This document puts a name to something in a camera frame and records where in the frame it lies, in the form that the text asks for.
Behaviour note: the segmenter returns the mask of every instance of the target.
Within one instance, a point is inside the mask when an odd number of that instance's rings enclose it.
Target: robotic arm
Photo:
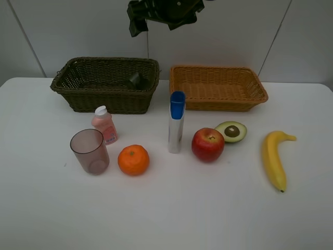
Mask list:
[[[197,21],[196,12],[204,9],[202,0],[141,0],[130,1],[127,14],[131,36],[148,31],[147,20],[166,23],[170,30]]]

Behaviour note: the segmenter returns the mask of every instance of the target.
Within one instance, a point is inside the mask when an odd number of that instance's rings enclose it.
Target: wicker basket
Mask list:
[[[148,90],[128,90],[123,81],[134,73],[149,80]],[[79,57],[69,60],[51,89],[76,112],[105,105],[112,114],[144,114],[159,81],[158,62],[140,58]]]
[[[172,67],[170,92],[177,90],[189,110],[249,111],[268,100],[257,75],[243,67]]]

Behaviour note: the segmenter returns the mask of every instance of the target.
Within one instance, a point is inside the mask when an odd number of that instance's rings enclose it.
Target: bottle label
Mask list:
[[[107,128],[103,132],[103,136],[104,136],[105,143],[110,143],[110,142],[113,142],[116,140],[116,132],[113,127]]]

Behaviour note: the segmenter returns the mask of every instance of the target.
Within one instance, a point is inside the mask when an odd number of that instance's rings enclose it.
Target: orange wicker basket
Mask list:
[[[244,67],[174,66],[170,93],[184,91],[186,109],[249,111],[268,100],[257,75]]]

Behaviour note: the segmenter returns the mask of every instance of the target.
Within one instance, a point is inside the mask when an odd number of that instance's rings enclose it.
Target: orange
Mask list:
[[[143,174],[149,166],[148,152],[140,145],[128,146],[120,152],[118,165],[121,171],[130,176]]]

